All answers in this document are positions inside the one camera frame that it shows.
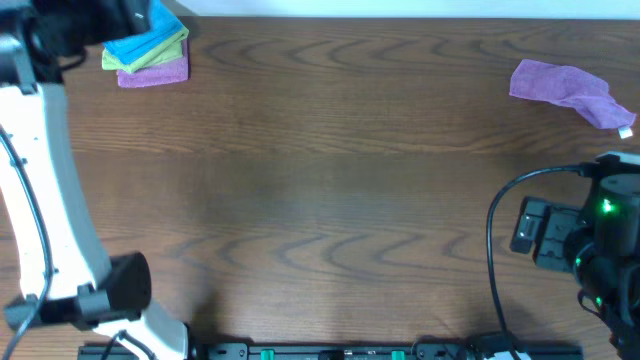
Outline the blue cloth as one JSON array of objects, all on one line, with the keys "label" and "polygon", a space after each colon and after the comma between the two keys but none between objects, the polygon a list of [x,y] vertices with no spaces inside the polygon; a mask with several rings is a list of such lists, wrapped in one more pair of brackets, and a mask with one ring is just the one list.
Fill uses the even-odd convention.
[{"label": "blue cloth", "polygon": [[104,43],[104,49],[115,55],[124,64],[131,64],[156,45],[185,27],[182,22],[160,1],[152,0],[148,17],[151,29],[141,35]]}]

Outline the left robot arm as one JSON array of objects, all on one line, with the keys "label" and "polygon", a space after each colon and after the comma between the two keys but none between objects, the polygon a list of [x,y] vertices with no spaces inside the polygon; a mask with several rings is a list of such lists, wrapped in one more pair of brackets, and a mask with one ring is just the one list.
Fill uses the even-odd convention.
[{"label": "left robot arm", "polygon": [[4,310],[13,352],[32,328],[71,324],[140,359],[189,359],[187,326],[152,298],[138,252],[111,256],[82,193],[63,76],[87,48],[147,32],[148,1],[17,1],[1,8],[1,192],[19,252]]}]

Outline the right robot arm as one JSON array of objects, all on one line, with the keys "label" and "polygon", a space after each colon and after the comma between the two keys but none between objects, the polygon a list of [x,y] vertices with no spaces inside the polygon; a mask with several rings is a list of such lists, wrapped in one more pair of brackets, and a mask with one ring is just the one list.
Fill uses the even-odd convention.
[{"label": "right robot arm", "polygon": [[510,250],[569,273],[611,331],[622,359],[639,357],[639,156],[607,152],[579,165],[591,180],[581,207],[526,197]]}]

